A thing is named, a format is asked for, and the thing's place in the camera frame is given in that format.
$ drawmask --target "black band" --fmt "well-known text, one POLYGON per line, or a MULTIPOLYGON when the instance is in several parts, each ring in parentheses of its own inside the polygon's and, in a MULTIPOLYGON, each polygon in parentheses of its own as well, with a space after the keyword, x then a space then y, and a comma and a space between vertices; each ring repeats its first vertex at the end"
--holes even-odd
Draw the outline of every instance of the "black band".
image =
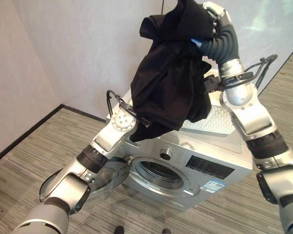
POLYGON ((60 171, 61 171, 62 169, 60 169, 60 170, 58 170, 57 172, 55 172, 55 173, 53 173, 51 176, 49 176, 48 177, 48 179, 46 179, 43 183, 42 183, 42 185, 40 186, 40 189, 39 189, 39 201, 40 202, 43 202, 43 199, 42 199, 42 188, 43 188, 43 186, 44 186, 44 184, 46 183, 46 182, 50 182, 49 180, 51 180, 51 178, 53 179, 60 171))
POLYGON ((120 158, 120 157, 113 157, 113 158, 110 159, 110 161, 112 161, 112 162, 122 162, 124 164, 127 164, 127 161, 124 160, 123 158, 120 158))
POLYGON ((280 198, 280 203, 283 208, 292 202, 293 202, 293 194, 286 195, 280 198))
POLYGON ((278 204, 278 201, 277 201, 277 199, 275 199, 270 187, 268 186, 268 184, 263 176, 263 173, 262 172, 257 173, 256 178, 258 180, 258 184, 259 184, 260 190, 262 191, 264 198, 268 202, 270 202, 271 204, 278 204))
POLYGON ((84 193, 84 195, 82 196, 82 198, 80 198, 80 200, 77 202, 76 206, 71 210, 71 212, 69 213, 69 215, 75 214, 75 213, 77 213, 78 211, 81 210, 81 208, 83 207, 84 203, 88 199, 90 193, 91 193, 91 189, 88 186, 87 187, 87 190, 84 193))
POLYGON ((286 152, 289 148, 279 131, 246 141, 254 158, 269 158, 286 152))
POLYGON ((92 148, 91 145, 84 148, 84 150, 77 156, 77 160, 94 173, 99 172, 107 162, 107 158, 96 149, 92 148))
POLYGON ((50 197, 44 202, 44 204, 57 206, 57 207, 61 208, 62 210, 64 210, 67 213, 67 215, 70 211, 69 205, 65 201, 63 201, 62 199, 59 199, 58 197, 50 197))
POLYGON ((46 227, 52 228, 53 230, 55 230, 58 234, 61 234, 61 232, 54 226, 52 226, 51 224, 46 223, 45 224, 46 227))

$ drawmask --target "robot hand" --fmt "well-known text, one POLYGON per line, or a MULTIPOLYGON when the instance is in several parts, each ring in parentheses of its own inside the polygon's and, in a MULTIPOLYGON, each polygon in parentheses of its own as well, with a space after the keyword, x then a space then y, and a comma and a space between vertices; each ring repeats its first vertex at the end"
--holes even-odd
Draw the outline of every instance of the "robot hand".
POLYGON ((204 55, 217 62, 223 90, 221 103, 247 143, 256 166, 262 170, 257 179, 263 196, 279 205, 284 232, 293 234, 293 150, 257 98, 257 88, 250 83, 257 75, 253 77, 243 68, 228 12, 212 2, 205 2, 203 7, 215 19, 215 39, 192 41, 204 55))

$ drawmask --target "wire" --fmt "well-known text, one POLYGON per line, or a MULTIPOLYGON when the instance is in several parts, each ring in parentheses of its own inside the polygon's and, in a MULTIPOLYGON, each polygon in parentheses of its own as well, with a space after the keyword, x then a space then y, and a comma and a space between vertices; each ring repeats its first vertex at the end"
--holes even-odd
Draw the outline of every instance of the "wire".
POLYGON ((277 57, 278 57, 278 55, 270 55, 269 57, 266 58, 266 61, 268 61, 267 65, 265 66, 263 72, 260 74, 260 76, 255 84, 257 89, 259 88, 260 84, 262 83, 262 81, 263 81, 263 79, 269 69, 270 64, 272 64, 272 62, 275 61, 277 59, 277 57))
POLYGON ((164 8, 164 0, 162 2, 162 11, 161 11, 161 15, 163 14, 163 8, 164 8))
POLYGON ((269 69, 270 64, 271 64, 273 61, 275 61, 275 59, 276 59, 277 57, 278 57, 278 55, 270 55, 270 56, 268 56, 267 58, 261 58, 259 63, 256 63, 256 64, 254 64, 254 65, 248 67, 248 68, 245 70, 245 72, 247 72, 247 71, 250 70, 251 68, 260 65, 259 68, 258 68, 257 71, 256 71, 256 74, 255 74, 253 77, 251 77, 251 78, 246 78, 246 79, 240 78, 240 80, 243 80, 242 82, 239 82, 239 83, 237 83, 237 84, 233 84, 233 85, 229 85, 229 86, 224 86, 224 87, 222 87, 221 89, 222 89, 222 90, 225 90, 225 89, 234 88, 234 87, 237 87, 237 86, 239 86, 239 85, 242 85, 242 84, 248 83, 248 82, 250 82, 250 81, 256 79, 257 76, 259 75, 259 73, 261 72, 261 70, 263 69, 263 67, 264 67, 265 64, 266 64, 266 66, 265 66, 263 72, 260 74, 260 76, 259 76, 259 78, 258 78, 258 80, 257 80, 257 82, 256 82, 256 85, 255 85, 255 86, 258 88, 258 87, 260 86, 261 82, 263 81, 263 78, 264 78, 264 76, 265 76, 267 70, 269 69))
POLYGON ((110 94, 113 94, 113 96, 116 98, 116 100, 118 101, 119 105, 126 110, 131 116, 135 117, 138 119, 137 114, 132 110, 131 105, 127 104, 122 98, 121 96, 117 95, 114 91, 112 90, 107 90, 106 92, 106 101, 107 101, 107 108, 108 108, 108 112, 109 112, 109 116, 112 118, 113 115, 113 110, 112 110, 112 106, 111 106, 111 96, 110 94))

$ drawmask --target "washing machine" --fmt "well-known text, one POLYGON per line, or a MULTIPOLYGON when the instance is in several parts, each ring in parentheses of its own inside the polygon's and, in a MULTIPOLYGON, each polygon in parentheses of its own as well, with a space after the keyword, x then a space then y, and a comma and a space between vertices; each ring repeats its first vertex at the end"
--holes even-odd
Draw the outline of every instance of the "washing machine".
MULTIPOLYGON (((117 155, 129 165, 123 184, 183 211, 246 177, 252 155, 215 99, 208 124, 185 123, 154 139, 127 139, 117 155)), ((130 90, 123 100, 131 101, 130 90)))

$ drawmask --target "baseboard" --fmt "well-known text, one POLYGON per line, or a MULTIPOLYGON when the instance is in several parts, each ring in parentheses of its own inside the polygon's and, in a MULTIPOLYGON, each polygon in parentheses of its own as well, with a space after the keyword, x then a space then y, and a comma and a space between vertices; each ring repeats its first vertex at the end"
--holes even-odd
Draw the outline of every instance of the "baseboard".
POLYGON ((17 146, 22 140, 28 137, 33 131, 39 128, 44 122, 50 119, 55 113, 57 113, 60 109, 64 107, 63 104, 56 107, 53 111, 43 117, 40 121, 38 121, 34 126, 32 126, 28 131, 22 134, 19 138, 13 141, 9 146, 7 146, 4 150, 0 152, 0 159, 2 159, 8 152, 10 152, 15 146, 17 146))
POLYGON ((63 106, 63 109, 67 109, 67 110, 70 110, 72 112, 75 112, 77 114, 80 114, 82 116, 86 116, 86 117, 89 117, 89 118, 92 118, 92 119, 95 119, 97 121, 100 121, 100 122, 103 122, 103 123, 106 123, 106 120, 105 119, 102 119, 102 118, 99 118, 99 117, 96 117, 96 116, 93 116, 91 114, 88 114, 86 112, 83 112, 83 111, 80 111, 78 109, 75 109, 73 107, 70 107, 70 106, 63 106))
POLYGON ((77 110, 77 109, 69 107, 69 106, 65 106, 64 104, 61 104, 58 107, 56 107, 53 111, 51 111, 49 114, 47 114, 45 117, 43 117, 38 123, 36 123, 34 126, 32 126, 28 131, 26 131, 24 134, 22 134, 19 138, 17 138, 15 141, 13 141, 4 150, 2 150, 0 152, 0 159, 2 159, 8 152, 10 152, 14 147, 16 147, 19 143, 21 143, 22 140, 24 140, 26 137, 28 137, 33 131, 35 131, 37 128, 39 128, 43 123, 45 123, 48 119, 50 119, 55 113, 57 113, 62 108, 70 110, 75 113, 78 113, 80 115, 95 119, 95 120, 103 122, 103 123, 106 122, 105 119, 93 116, 93 115, 88 114, 86 112, 77 110))

